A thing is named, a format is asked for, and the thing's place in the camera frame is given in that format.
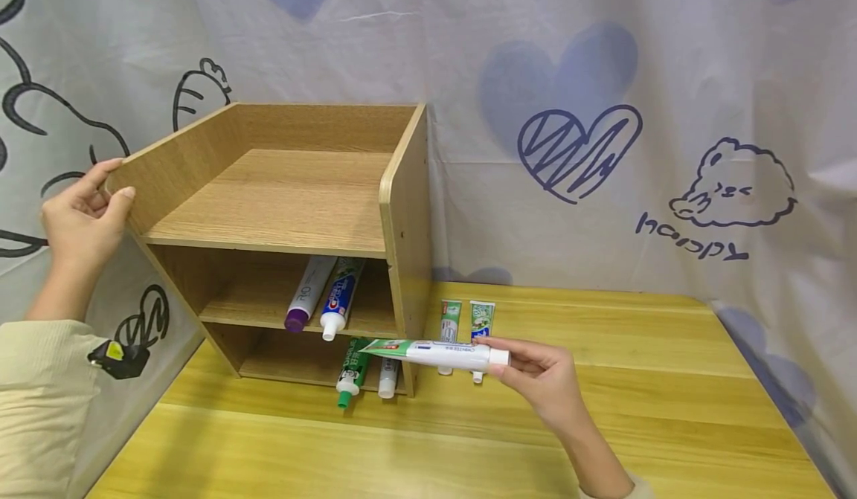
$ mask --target fingernail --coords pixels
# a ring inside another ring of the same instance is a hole
[[[503,376],[503,369],[505,368],[505,365],[491,364],[487,366],[487,374],[491,376],[500,377]]]

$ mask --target right hand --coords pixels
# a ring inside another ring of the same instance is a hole
[[[491,364],[487,373],[520,393],[548,429],[556,433],[588,418],[568,349],[499,337],[475,342],[512,353],[508,366]]]

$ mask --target wooden shelf organizer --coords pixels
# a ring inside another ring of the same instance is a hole
[[[426,144],[423,104],[234,103],[131,155],[106,189],[137,189],[131,231],[233,373],[333,386],[349,335],[423,335]],[[312,254],[368,258],[333,342],[321,306],[304,333],[283,328]],[[377,376],[373,362],[367,390]],[[398,391],[415,382],[402,364]]]

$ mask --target finger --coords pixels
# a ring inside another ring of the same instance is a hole
[[[503,339],[502,337],[480,337],[478,340],[478,342],[489,347],[507,350],[512,354],[517,354],[519,358],[529,359],[537,364],[541,364],[545,366],[545,369],[557,363],[568,353],[564,348],[543,345],[542,343],[533,341]]]
[[[536,380],[531,376],[521,373],[520,370],[506,365],[489,365],[487,374],[496,377],[503,385],[511,387],[514,391],[522,394],[529,401],[531,393],[535,390]]]
[[[134,202],[135,195],[134,187],[125,187],[109,197],[107,210],[101,217],[102,221],[107,221],[119,230],[122,229],[125,225],[125,219],[128,218],[128,212],[131,211],[131,204]]]
[[[512,360],[509,362],[509,365],[530,376],[538,376],[545,372],[545,368],[541,365],[534,364],[533,362],[526,359],[517,358],[516,356],[512,357]]]
[[[101,161],[94,167],[89,169],[89,172],[78,180],[77,183],[66,189],[64,194],[73,196],[88,197],[95,194],[101,184],[107,180],[107,176],[113,170],[122,166],[122,159],[111,159],[109,161]]]
[[[102,208],[107,207],[108,202],[109,194],[105,190],[99,190],[89,199],[89,208],[94,212],[98,212]]]

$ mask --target toothpaste tube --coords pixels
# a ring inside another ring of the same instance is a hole
[[[360,352],[399,359],[414,364],[485,371],[489,364],[508,365],[509,351],[471,343],[376,339]]]
[[[351,338],[348,344],[348,352],[342,362],[342,371],[336,382],[336,390],[339,392],[338,406],[342,409],[348,408],[351,397],[360,394],[360,387],[366,379],[366,369],[370,363],[370,355],[360,352],[366,347],[368,340],[362,337]]]
[[[312,312],[319,303],[321,292],[327,283],[327,278],[333,271],[333,266],[336,264],[336,257],[333,256],[312,256],[309,258],[309,263],[306,264],[304,277],[298,284],[298,290],[295,291],[295,297],[292,298],[292,304],[289,306],[289,311],[286,313],[286,329],[290,332],[300,332],[304,330],[306,323],[309,323],[309,318],[312,317]]]
[[[336,333],[345,328],[348,315],[351,313],[354,291],[357,289],[365,263],[366,260],[359,257],[339,257],[336,262],[333,286],[321,312],[320,322],[323,329],[321,339],[333,341]]]
[[[470,301],[470,341],[477,337],[491,335],[491,323],[494,322],[494,302]],[[483,381],[483,371],[473,371],[473,381]]]
[[[460,300],[442,300],[440,310],[440,340],[448,343],[458,339],[458,315],[461,315]],[[451,367],[438,367],[438,373],[449,376]]]
[[[399,360],[383,358],[380,360],[380,376],[378,378],[378,397],[391,399],[396,393],[396,380],[399,379]]]

